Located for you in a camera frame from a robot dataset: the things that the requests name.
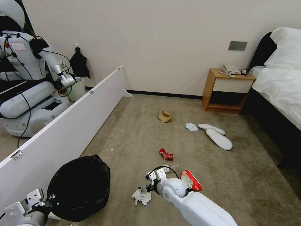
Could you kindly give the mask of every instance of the remote control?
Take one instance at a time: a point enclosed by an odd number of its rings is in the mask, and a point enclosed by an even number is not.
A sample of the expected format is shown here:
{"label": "remote control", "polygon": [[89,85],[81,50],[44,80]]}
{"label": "remote control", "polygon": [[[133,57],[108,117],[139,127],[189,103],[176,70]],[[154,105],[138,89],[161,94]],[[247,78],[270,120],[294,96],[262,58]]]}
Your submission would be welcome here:
{"label": "remote control", "polygon": [[241,70],[241,74],[242,74],[242,75],[247,75],[247,69],[242,69],[242,70]]}

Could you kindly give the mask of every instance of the hinge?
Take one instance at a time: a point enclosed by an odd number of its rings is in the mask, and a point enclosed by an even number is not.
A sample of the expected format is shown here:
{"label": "hinge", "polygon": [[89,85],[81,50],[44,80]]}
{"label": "hinge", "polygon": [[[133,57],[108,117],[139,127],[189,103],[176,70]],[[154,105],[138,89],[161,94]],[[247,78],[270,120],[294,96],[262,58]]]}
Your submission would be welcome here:
{"label": "hinge", "polygon": [[18,150],[18,151],[16,151],[16,152],[11,156],[11,158],[17,159],[17,158],[19,158],[22,154],[23,154],[23,152],[22,152],[21,150]]}

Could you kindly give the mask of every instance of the black trash bag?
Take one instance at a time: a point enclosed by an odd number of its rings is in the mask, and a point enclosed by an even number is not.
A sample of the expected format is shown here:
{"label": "black trash bag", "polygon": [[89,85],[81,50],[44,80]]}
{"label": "black trash bag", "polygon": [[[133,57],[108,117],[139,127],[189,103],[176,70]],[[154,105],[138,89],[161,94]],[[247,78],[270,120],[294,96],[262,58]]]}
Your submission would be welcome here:
{"label": "black trash bag", "polygon": [[90,77],[89,69],[86,65],[87,58],[81,54],[80,48],[75,48],[75,54],[70,59],[70,65],[77,77]]}
{"label": "black trash bag", "polygon": [[62,219],[82,221],[106,206],[110,180],[110,168],[98,155],[72,160],[50,181],[47,197],[55,194],[50,210]]}

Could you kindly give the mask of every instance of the wooden nightstand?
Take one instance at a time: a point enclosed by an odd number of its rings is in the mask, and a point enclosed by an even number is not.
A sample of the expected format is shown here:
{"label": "wooden nightstand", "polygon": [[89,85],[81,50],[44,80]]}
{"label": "wooden nightstand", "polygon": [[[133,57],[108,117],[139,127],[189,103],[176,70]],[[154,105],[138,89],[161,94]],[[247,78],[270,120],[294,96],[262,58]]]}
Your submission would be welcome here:
{"label": "wooden nightstand", "polygon": [[202,98],[204,109],[240,113],[255,80],[250,74],[231,78],[219,73],[219,69],[209,69]]}

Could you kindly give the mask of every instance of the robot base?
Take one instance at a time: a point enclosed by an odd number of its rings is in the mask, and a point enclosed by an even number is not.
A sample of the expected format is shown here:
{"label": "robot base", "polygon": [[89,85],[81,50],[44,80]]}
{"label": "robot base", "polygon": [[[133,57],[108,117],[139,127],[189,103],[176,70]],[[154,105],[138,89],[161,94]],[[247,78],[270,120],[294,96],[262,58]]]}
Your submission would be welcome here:
{"label": "robot base", "polygon": [[[49,99],[31,109],[29,125],[22,137],[32,137],[69,106],[67,97],[60,97],[54,93]],[[1,119],[1,123],[9,134],[20,137],[26,128],[28,118],[29,112],[26,112],[14,119]]]}

